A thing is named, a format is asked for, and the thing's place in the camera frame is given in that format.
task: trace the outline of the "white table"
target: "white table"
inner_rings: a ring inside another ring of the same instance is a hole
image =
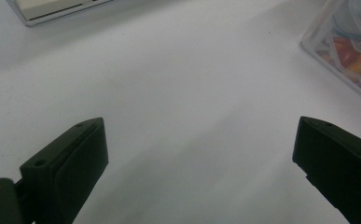
[[[324,0],[118,0],[24,27],[0,1],[0,177],[105,120],[75,223],[346,223],[291,161],[299,117],[361,137],[361,95],[300,46]]]

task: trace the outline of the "clear plastic container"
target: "clear plastic container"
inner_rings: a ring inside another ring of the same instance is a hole
[[[361,92],[361,0],[327,0],[302,46]]]

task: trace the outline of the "black plastic part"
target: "black plastic part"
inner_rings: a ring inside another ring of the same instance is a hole
[[[72,223],[107,164],[103,119],[75,125],[35,154],[21,174],[36,223]]]
[[[302,117],[293,162],[350,223],[361,223],[361,138]]]
[[[0,178],[0,224],[24,224],[14,183]]]

